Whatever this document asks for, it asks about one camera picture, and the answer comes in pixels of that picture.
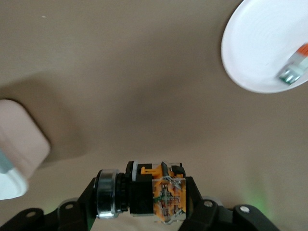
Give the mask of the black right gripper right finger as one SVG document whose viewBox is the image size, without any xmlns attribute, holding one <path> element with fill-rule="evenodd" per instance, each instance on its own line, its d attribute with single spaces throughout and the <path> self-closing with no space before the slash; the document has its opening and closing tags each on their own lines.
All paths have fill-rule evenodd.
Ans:
<svg viewBox="0 0 308 231">
<path fill-rule="evenodd" d="M 186 177 L 186 219 L 180 231 L 230 231 L 230 211 L 217 202 L 204 200 L 192 177 Z"/>
</svg>

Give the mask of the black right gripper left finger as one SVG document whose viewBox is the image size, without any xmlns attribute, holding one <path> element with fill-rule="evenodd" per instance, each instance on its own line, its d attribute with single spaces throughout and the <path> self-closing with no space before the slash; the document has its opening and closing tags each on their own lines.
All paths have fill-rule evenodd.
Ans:
<svg viewBox="0 0 308 231">
<path fill-rule="evenodd" d="M 69 200 L 57 211 L 59 231 L 89 231 L 96 217 L 95 178 L 76 200 Z"/>
</svg>

